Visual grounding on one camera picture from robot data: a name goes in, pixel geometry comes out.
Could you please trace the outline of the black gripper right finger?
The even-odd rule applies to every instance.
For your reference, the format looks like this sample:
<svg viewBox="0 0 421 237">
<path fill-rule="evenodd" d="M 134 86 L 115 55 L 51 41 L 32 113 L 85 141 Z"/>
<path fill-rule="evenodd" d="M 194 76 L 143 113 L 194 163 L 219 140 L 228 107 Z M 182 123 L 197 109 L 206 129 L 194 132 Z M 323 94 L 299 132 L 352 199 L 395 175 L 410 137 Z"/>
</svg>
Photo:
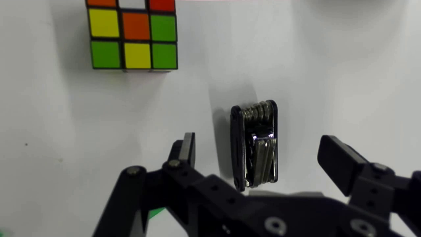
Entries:
<svg viewBox="0 0 421 237">
<path fill-rule="evenodd" d="M 320 140 L 318 161 L 340 191 L 351 198 L 351 206 L 383 220 L 397 213 L 411 229 L 421 227 L 419 171 L 411 178 L 399 177 L 330 134 Z"/>
</svg>

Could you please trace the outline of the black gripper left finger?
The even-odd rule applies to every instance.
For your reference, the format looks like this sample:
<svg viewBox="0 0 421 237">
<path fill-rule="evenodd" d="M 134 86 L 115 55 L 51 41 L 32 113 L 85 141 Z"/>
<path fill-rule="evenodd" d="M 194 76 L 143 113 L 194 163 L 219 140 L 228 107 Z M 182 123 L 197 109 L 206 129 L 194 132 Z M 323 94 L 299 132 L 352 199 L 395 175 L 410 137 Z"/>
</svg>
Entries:
<svg viewBox="0 0 421 237">
<path fill-rule="evenodd" d="M 130 166 L 120 173 L 93 237 L 147 237 L 156 209 L 168 208 L 181 225 L 189 224 L 189 207 L 173 175 L 195 166 L 197 136 L 177 140 L 160 170 Z"/>
</svg>

